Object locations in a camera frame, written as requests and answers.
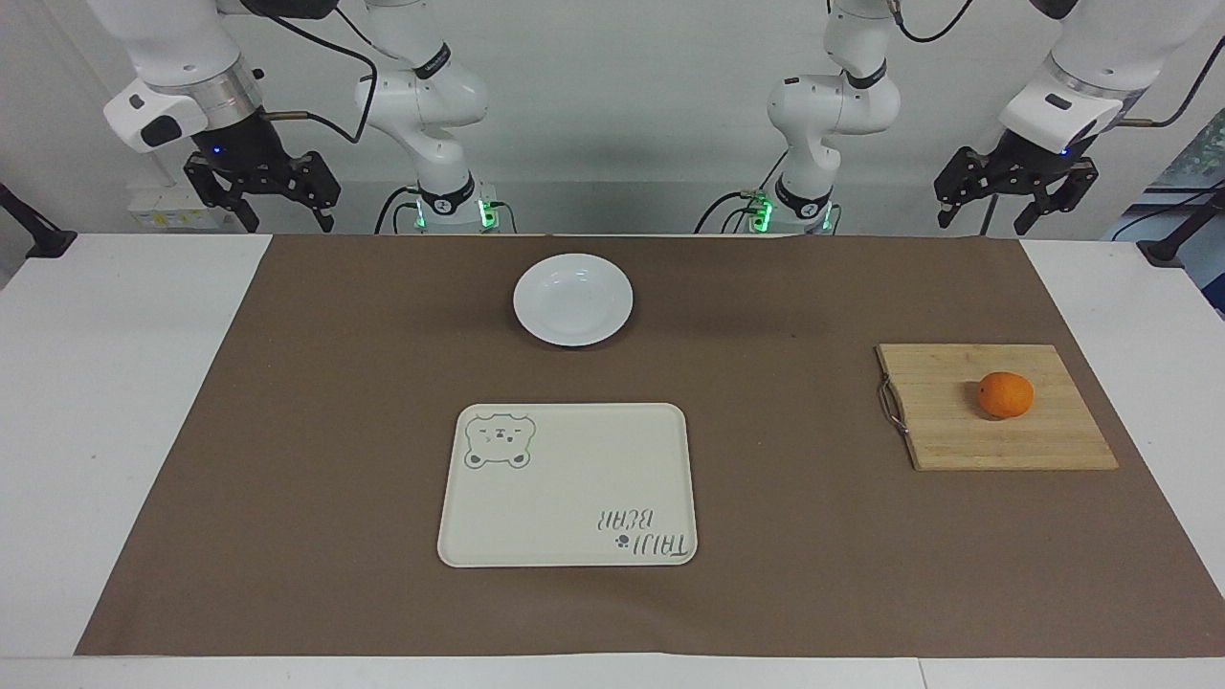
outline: white table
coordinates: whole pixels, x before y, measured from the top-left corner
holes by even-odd
[[[1225,660],[71,658],[267,237],[82,235],[0,291],[0,687],[1225,687]],[[1225,324],[1129,244],[1027,243],[1225,582]]]

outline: cutting board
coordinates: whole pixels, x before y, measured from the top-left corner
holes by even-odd
[[[919,471],[1114,470],[1115,455],[1050,345],[878,345],[881,401]],[[1007,370],[1034,384],[1025,414],[995,419],[978,383]]]

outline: orange fruit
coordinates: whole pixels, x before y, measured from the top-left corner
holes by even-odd
[[[979,406],[996,418],[1013,418],[1034,406],[1034,386],[1008,371],[987,374],[979,381]]]

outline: bear face illustration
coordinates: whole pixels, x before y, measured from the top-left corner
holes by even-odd
[[[532,461],[528,444],[535,435],[535,422],[511,414],[477,417],[464,427],[464,435],[468,436],[468,451],[463,457],[467,467],[480,468],[488,462],[505,462],[514,468],[523,468]]]

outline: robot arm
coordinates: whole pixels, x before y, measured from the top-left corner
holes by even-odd
[[[1060,18],[1063,31],[1038,74],[1001,113],[1006,131],[996,148],[985,156],[960,148],[936,179],[941,227],[963,205],[993,194],[1034,196],[1013,223],[1018,234],[1041,216],[1076,208],[1098,178],[1085,150],[1118,124],[1166,58],[1221,2],[1031,1]],[[1056,183],[1058,189],[1050,191]]]
[[[769,118],[789,151],[769,194],[774,223],[793,232],[818,223],[842,164],[828,135],[875,134],[897,119],[902,98],[884,63],[893,26],[886,0],[834,0],[824,44],[842,74],[791,77],[774,87]]]
[[[456,61],[428,0],[366,0],[371,40],[409,69],[380,76],[370,125],[408,151],[424,204],[419,223],[452,232],[490,224],[492,188],[473,175],[463,147],[442,128],[478,123],[489,110],[484,82]],[[369,85],[356,87],[364,102]]]
[[[88,2],[136,69],[136,81],[104,108],[124,142],[148,152],[190,136],[197,152],[184,172],[201,201],[236,213],[250,232],[258,218],[244,194],[278,194],[303,204],[331,230],[339,184],[318,153],[292,158],[285,152],[265,116],[255,76],[221,25],[216,0]],[[337,0],[243,4],[272,16],[317,18]]]

